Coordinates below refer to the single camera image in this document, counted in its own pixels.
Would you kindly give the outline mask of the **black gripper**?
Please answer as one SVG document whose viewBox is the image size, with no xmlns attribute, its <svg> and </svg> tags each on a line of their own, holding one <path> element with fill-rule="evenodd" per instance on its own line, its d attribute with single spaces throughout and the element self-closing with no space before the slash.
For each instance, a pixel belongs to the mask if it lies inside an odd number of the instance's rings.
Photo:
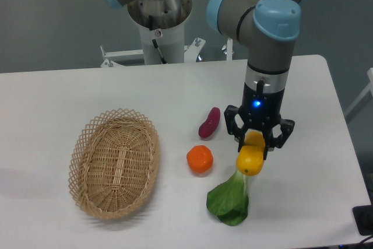
<svg viewBox="0 0 373 249">
<path fill-rule="evenodd" d="M 265 140 L 263 159 L 266 160 L 268 152 L 275 148 L 282 148 L 292 134 L 295 121 L 284 119 L 280 116 L 284 90 L 276 93 L 262 93 L 257 96 L 256 91 L 244 86 L 241 107 L 228 105 L 224 111 L 227 132 L 233 135 L 238 142 L 238 151 L 244 145 L 245 134 L 249 129 L 262 131 Z M 241 128 L 238 127 L 235 117 L 239 116 L 243 121 Z M 273 135 L 275 126 L 280 127 L 280 134 Z"/>
</svg>

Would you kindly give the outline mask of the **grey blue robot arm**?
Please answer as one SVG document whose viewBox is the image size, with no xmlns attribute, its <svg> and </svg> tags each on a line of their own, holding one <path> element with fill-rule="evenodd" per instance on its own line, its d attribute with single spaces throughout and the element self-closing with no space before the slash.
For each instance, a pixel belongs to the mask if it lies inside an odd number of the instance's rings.
<svg viewBox="0 0 373 249">
<path fill-rule="evenodd" d="M 210 0 L 206 20 L 218 33 L 249 49 L 242 103 L 224 112 L 227 131 L 240 148 L 250 129 L 262 133 L 265 152 L 280 148 L 294 121 L 281 117 L 295 40 L 300 32 L 304 0 Z M 143 31 L 146 64 L 185 62 L 184 23 L 192 0 L 106 0 L 112 8 L 126 6 Z"/>
</svg>

